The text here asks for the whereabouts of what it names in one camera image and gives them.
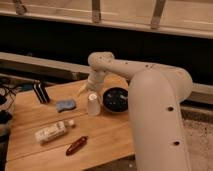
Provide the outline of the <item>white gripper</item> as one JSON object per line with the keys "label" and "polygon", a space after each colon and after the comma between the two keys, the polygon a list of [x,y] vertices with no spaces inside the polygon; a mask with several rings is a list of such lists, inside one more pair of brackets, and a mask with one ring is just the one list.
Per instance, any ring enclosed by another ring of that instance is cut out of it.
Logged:
{"label": "white gripper", "polygon": [[91,70],[88,76],[88,79],[86,81],[86,84],[83,84],[79,88],[77,96],[79,97],[86,90],[95,91],[97,92],[99,101],[102,102],[101,94],[98,91],[103,86],[105,76],[106,76],[106,73],[104,71]]}

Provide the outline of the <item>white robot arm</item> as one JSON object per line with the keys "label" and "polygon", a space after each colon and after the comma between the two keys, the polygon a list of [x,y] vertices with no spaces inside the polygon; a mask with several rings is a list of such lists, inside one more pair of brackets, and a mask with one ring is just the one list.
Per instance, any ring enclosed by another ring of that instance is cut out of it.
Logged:
{"label": "white robot arm", "polygon": [[180,103],[193,87],[190,74],[164,64],[119,60],[110,52],[88,57],[90,74],[80,89],[99,91],[108,73],[130,81],[128,111],[138,171],[192,171]]}

